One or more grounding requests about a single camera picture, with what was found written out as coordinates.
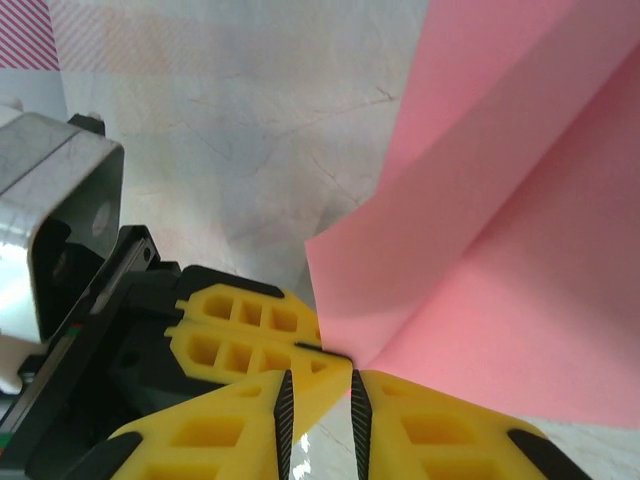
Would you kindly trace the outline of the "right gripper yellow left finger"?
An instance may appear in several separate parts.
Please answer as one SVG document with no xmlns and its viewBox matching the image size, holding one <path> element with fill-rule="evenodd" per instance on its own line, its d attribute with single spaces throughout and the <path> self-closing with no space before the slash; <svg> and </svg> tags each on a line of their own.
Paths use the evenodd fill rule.
<svg viewBox="0 0 640 480">
<path fill-rule="evenodd" d="M 64 480 L 288 480 L 293 427 L 292 373 L 269 371 L 120 427 Z"/>
</svg>

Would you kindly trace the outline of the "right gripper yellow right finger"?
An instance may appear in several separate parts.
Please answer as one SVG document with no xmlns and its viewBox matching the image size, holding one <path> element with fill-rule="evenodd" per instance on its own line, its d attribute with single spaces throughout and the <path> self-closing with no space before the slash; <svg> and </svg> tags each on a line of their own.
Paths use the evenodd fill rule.
<svg viewBox="0 0 640 480">
<path fill-rule="evenodd" d="M 593 480 L 537 427 L 408 380 L 356 370 L 358 480 Z"/>
</svg>

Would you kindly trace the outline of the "pink paper sheet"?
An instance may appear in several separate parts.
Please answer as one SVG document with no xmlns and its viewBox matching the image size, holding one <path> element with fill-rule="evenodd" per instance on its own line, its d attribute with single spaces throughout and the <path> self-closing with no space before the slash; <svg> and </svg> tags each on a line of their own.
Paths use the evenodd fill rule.
<svg viewBox="0 0 640 480">
<path fill-rule="evenodd" d="M 430 0 L 375 195 L 306 245 L 323 344 L 640 427 L 640 0 Z"/>
</svg>

